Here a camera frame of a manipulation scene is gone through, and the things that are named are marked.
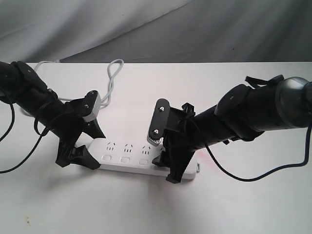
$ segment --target white power strip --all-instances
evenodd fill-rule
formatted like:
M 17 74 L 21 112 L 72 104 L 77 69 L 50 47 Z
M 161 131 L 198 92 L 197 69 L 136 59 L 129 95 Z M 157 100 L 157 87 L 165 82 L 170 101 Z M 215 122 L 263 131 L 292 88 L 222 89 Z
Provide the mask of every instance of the white power strip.
M 89 153 L 101 164 L 101 169 L 167 176 L 169 168 L 152 164 L 162 150 L 162 144 L 155 147 L 148 143 L 135 144 L 106 138 L 94 139 L 88 147 Z M 182 178 L 194 179 L 197 171 L 197 156 L 194 154 Z

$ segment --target robotic arm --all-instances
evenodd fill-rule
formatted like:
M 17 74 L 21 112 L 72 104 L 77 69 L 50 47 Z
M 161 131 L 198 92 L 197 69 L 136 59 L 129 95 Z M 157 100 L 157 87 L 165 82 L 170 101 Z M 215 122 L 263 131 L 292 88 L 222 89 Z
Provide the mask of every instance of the robotic arm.
M 303 166 L 308 162 L 310 140 L 306 142 L 307 155 L 303 163 L 275 168 L 253 179 L 238 178 L 217 162 L 208 146 L 219 142 L 252 141 L 265 131 L 308 126 L 310 139 L 312 82 L 300 77 L 284 79 L 282 75 L 269 81 L 246 77 L 246 81 L 251 87 L 236 86 L 216 106 L 199 115 L 195 115 L 194 107 L 189 103 L 179 110 L 165 99 L 157 101 L 148 141 L 156 146 L 163 138 L 165 151 L 153 160 L 153 164 L 170 168 L 167 181 L 179 183 L 195 151 L 204 147 L 223 172 L 241 181 L 256 181 L 280 169 Z
M 26 63 L 0 62 L 0 100 L 11 104 L 12 114 L 12 103 L 17 103 L 32 115 L 35 118 L 35 131 L 40 137 L 49 131 L 59 137 L 56 159 L 59 166 L 74 163 L 92 170 L 100 167 L 86 146 L 75 147 L 82 132 L 92 138 L 105 138 L 96 119 L 101 104 L 97 91 L 90 91 L 84 98 L 63 103 Z M 46 126 L 42 133 L 38 131 L 38 122 Z

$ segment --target power strip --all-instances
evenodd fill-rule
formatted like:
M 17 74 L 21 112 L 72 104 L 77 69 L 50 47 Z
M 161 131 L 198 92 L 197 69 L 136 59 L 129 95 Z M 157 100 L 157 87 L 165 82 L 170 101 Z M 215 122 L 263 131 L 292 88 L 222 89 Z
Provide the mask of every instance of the power strip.
M 148 143 L 138 144 L 106 138 L 94 139 L 88 147 L 89 153 L 101 164 L 101 169 L 167 176 L 169 168 L 152 164 L 152 160 L 159 156 L 162 150 L 162 144 L 155 147 Z M 194 179 L 198 170 L 197 156 L 194 154 L 182 178 Z

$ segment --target gray fabric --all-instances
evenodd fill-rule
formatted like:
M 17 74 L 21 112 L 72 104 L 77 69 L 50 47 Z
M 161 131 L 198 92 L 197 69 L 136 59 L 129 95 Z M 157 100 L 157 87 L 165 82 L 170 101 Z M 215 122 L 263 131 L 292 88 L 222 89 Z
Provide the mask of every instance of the gray fabric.
M 63 59 L 190 1 L 0 0 L 0 60 Z
M 65 2 L 0 0 L 0 60 L 312 61 L 310 0 Z
M 195 0 L 64 61 L 312 61 L 311 12 L 311 0 Z

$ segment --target electrical outlet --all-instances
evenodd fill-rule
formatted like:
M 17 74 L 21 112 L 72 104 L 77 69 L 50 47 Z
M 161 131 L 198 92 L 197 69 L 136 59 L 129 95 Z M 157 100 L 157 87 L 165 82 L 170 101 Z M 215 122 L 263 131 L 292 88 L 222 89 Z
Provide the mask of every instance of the electrical outlet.
M 94 139 L 88 147 L 89 153 L 101 164 L 101 169 L 139 173 L 155 176 L 167 176 L 170 169 L 152 164 L 164 147 L 140 142 L 112 141 L 106 138 Z M 197 172 L 197 156 L 194 154 L 183 177 L 194 179 Z

